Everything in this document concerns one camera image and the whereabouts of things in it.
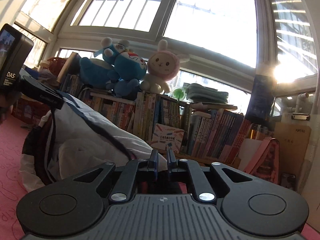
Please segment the pink house shaped box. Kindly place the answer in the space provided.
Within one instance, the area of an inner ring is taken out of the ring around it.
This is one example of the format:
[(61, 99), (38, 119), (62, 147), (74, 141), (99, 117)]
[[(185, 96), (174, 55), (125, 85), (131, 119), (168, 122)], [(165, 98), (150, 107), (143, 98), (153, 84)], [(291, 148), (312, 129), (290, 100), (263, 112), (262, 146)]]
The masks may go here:
[(244, 172), (260, 179), (278, 184), (279, 141), (266, 137), (244, 168)]

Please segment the dark blue poster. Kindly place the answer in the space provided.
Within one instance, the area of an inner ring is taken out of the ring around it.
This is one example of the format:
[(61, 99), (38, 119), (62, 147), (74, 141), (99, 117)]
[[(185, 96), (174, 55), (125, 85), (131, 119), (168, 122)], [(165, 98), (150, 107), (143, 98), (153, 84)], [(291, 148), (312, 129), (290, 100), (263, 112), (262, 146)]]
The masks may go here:
[(265, 125), (274, 101), (276, 81), (271, 76), (256, 74), (246, 119), (251, 123)]

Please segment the pink rabbit pattern mat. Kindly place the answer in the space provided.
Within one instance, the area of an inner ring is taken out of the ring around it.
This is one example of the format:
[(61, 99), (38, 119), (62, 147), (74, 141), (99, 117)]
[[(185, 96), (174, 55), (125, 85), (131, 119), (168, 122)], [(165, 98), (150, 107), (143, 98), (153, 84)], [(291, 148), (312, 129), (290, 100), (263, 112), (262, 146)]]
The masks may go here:
[(35, 175), (33, 158), (22, 154), (28, 133), (26, 124), (11, 115), (1, 124), (1, 239), (21, 239), (16, 206), (25, 194), (44, 185)]

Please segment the wooden desktop drawer shelf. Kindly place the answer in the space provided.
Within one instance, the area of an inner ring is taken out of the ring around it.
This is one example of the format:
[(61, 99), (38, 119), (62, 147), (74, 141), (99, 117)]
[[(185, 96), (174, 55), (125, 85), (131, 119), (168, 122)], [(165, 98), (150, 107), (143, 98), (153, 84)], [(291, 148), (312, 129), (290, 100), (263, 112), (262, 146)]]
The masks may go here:
[(194, 161), (198, 162), (201, 166), (209, 166), (213, 162), (219, 162), (219, 163), (226, 164), (226, 165), (233, 167), (233, 168), (236, 168), (236, 169), (239, 168), (240, 162), (241, 162), (241, 159), (239, 157), (236, 157), (233, 160), (233, 162), (230, 164), (227, 162), (220, 161), (216, 158), (197, 158), (197, 157), (193, 157), (191, 155), (186, 155), (186, 154), (181, 154), (181, 153), (175, 153), (175, 158), (176, 159), (194, 160)]

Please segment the pink hooded rabbit plush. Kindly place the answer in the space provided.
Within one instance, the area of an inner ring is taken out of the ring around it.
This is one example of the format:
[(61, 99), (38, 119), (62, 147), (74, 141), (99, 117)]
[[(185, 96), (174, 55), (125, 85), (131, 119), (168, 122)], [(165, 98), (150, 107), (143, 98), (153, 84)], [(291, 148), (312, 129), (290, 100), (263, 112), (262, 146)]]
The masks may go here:
[(176, 55), (168, 51), (168, 42), (160, 40), (157, 51), (147, 61), (148, 72), (140, 83), (141, 90), (154, 94), (170, 93), (167, 82), (178, 74), (180, 64), (189, 60), (189, 55)]

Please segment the blue whale plush toy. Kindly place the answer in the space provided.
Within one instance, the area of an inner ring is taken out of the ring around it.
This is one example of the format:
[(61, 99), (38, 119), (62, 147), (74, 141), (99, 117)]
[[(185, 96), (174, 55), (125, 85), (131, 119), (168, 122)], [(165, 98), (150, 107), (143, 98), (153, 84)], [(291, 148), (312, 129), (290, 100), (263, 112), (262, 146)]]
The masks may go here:
[(93, 88), (104, 89), (108, 84), (116, 83), (120, 78), (114, 67), (104, 60), (83, 57), (79, 64), (81, 82)]

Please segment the white navy zip jacket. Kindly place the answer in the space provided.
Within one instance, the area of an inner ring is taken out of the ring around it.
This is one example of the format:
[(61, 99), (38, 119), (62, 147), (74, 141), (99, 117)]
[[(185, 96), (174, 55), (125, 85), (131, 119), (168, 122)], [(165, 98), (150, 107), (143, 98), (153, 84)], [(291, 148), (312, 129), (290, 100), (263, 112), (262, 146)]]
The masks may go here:
[(107, 161), (120, 167), (150, 157), (152, 148), (145, 141), (95, 114), (74, 96), (57, 92), (65, 101), (62, 108), (49, 110), (22, 148), (25, 157), (33, 158), (43, 186)]

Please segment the white colourful stationery box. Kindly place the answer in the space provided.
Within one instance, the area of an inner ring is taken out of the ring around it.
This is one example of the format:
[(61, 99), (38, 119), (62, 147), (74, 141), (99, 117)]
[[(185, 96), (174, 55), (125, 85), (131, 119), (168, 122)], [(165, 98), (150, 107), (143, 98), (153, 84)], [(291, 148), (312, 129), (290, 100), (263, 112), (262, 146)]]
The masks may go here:
[(173, 150), (179, 153), (181, 149), (184, 130), (162, 124), (156, 124), (150, 146), (158, 150)]

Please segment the row of upright books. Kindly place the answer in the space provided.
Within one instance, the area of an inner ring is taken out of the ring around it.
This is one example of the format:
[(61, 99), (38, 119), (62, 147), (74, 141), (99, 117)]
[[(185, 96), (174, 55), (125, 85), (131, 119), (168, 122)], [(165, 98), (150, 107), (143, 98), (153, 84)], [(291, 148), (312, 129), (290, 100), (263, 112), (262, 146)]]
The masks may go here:
[(208, 111), (197, 111), (192, 104), (149, 92), (138, 92), (136, 100), (130, 101), (84, 86), (76, 75), (67, 75), (62, 89), (149, 145), (156, 124), (184, 130), (179, 153), (197, 158), (216, 158), (231, 164), (251, 127), (244, 115), (229, 111), (225, 105), (209, 105)]

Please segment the brown cardboard box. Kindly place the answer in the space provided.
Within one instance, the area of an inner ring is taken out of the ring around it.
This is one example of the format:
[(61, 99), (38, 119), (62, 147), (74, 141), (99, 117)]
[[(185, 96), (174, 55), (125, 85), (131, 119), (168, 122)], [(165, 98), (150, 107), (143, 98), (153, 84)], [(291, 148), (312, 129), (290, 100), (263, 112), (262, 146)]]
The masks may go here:
[(276, 122), (274, 137), (279, 141), (279, 171), (298, 178), (308, 148), (311, 127)]

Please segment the red plastic crate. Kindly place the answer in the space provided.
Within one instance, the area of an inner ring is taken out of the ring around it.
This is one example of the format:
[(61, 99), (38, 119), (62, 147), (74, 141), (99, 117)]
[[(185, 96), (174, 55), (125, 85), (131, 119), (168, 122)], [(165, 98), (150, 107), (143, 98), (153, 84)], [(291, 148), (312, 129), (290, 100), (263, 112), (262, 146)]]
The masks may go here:
[(23, 95), (14, 104), (12, 115), (28, 125), (38, 125), (50, 108), (44, 103)]

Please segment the blue doraemon plush toy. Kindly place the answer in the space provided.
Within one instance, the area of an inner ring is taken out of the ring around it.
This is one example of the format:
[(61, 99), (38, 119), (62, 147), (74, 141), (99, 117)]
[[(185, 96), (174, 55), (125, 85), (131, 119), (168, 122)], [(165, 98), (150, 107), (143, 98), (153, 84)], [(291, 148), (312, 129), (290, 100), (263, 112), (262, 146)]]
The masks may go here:
[(112, 90), (116, 97), (135, 100), (140, 91), (140, 80), (146, 75), (147, 65), (142, 57), (129, 48), (128, 40), (106, 37), (101, 41), (101, 49), (94, 56), (102, 55), (105, 62), (113, 68), (108, 71), (107, 90)]

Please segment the folded green towels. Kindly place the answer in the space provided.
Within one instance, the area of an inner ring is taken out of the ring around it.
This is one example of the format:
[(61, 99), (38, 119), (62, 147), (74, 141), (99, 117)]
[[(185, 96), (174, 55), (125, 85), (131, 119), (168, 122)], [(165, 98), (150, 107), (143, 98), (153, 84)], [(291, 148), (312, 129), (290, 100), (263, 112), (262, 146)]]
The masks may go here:
[(228, 92), (204, 87), (197, 83), (189, 84), (185, 89), (185, 93), (187, 100), (193, 103), (228, 103)]

